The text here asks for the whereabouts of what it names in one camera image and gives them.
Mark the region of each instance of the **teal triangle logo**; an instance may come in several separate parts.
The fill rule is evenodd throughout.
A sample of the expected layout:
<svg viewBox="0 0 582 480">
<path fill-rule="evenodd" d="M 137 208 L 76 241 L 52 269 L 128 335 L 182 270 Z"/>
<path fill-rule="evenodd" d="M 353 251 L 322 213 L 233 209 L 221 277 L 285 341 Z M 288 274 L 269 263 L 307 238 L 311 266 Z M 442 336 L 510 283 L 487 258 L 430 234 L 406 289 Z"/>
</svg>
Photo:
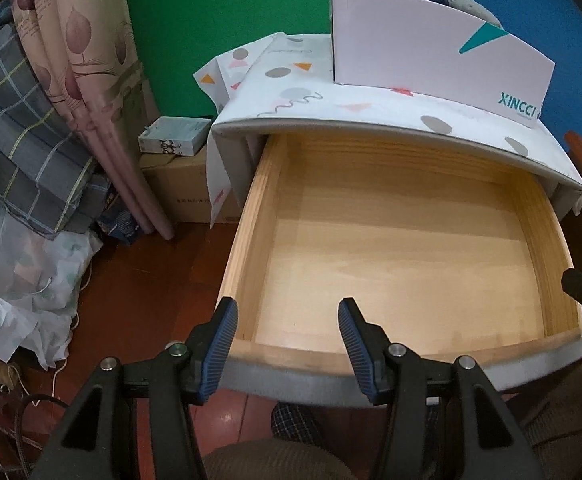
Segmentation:
<svg viewBox="0 0 582 480">
<path fill-rule="evenodd" d="M 481 44 L 497 40 L 498 38 L 506 36 L 507 34 L 508 32 L 506 30 L 502 30 L 500 27 L 496 27 L 491 23 L 484 22 L 484 25 L 476 30 L 473 36 L 466 40 L 466 43 L 460 47 L 459 52 L 460 54 L 464 54 L 465 52 L 469 52 Z"/>
</svg>

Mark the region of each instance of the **plaid blanket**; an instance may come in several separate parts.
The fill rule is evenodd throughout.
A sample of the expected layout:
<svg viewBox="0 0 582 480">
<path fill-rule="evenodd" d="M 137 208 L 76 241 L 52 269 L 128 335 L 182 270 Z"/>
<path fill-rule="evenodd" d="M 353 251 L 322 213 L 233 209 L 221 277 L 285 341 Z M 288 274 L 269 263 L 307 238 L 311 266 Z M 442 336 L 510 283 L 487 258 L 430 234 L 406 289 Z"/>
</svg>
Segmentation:
<svg viewBox="0 0 582 480">
<path fill-rule="evenodd" d="M 44 94 L 13 23 L 0 26 L 0 202 L 53 237 L 85 232 L 102 213 L 110 180 Z"/>
</svg>

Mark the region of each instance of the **gray cloth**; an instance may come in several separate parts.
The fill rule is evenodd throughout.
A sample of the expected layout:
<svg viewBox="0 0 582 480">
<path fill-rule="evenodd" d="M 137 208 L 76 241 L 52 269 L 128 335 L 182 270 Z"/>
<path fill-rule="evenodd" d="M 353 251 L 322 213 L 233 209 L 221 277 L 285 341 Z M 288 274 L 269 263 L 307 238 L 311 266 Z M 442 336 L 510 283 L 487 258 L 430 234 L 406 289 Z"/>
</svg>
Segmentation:
<svg viewBox="0 0 582 480">
<path fill-rule="evenodd" d="M 221 447 L 203 462 L 209 480 L 356 480 L 331 453 L 277 438 Z"/>
<path fill-rule="evenodd" d="M 47 98 L 13 23 L 0 27 L 0 202 L 37 233 L 84 233 L 110 181 Z"/>
<path fill-rule="evenodd" d="M 449 3 L 449 7 L 453 7 L 454 9 L 457 10 L 462 10 L 467 14 L 471 14 L 473 16 L 476 16 L 477 18 L 480 18 L 481 20 L 484 20 L 485 22 L 495 25 L 496 27 L 502 28 L 502 25 L 500 25 L 500 21 L 498 20 L 498 18 L 496 18 L 489 9 L 486 9 L 485 7 L 481 6 L 475 0 L 446 0 L 446 1 Z"/>
</svg>

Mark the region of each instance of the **wooden drawer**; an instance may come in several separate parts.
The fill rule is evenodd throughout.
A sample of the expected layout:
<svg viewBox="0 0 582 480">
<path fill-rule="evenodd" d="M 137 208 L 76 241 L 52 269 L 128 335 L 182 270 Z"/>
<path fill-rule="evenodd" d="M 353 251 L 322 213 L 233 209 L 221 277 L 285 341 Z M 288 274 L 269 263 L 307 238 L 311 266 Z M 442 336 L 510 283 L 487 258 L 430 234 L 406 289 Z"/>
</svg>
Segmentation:
<svg viewBox="0 0 582 480">
<path fill-rule="evenodd" d="M 220 297 L 234 358 L 352 374 L 338 331 L 352 296 L 422 356 L 482 365 L 582 336 L 561 290 L 571 257 L 535 178 L 485 158 L 325 134 L 270 136 Z"/>
</svg>

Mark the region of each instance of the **cardboard box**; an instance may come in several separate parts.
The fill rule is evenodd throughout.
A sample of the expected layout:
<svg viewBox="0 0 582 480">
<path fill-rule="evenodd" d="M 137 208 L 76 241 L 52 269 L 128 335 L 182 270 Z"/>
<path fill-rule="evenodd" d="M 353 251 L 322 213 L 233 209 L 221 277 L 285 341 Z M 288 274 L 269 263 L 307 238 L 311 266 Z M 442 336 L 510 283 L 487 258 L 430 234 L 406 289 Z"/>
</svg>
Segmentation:
<svg viewBox="0 0 582 480">
<path fill-rule="evenodd" d="M 143 155 L 140 168 L 171 220 L 209 223 L 206 146 L 195 156 Z M 235 197 L 229 193 L 215 222 L 237 224 L 240 215 Z"/>
<path fill-rule="evenodd" d="M 331 0 L 336 83 L 396 88 L 534 126 L 554 62 L 501 28 L 428 0 Z"/>
<path fill-rule="evenodd" d="M 140 151 L 193 156 L 206 142 L 211 122 L 196 117 L 159 117 L 137 138 Z"/>
</svg>

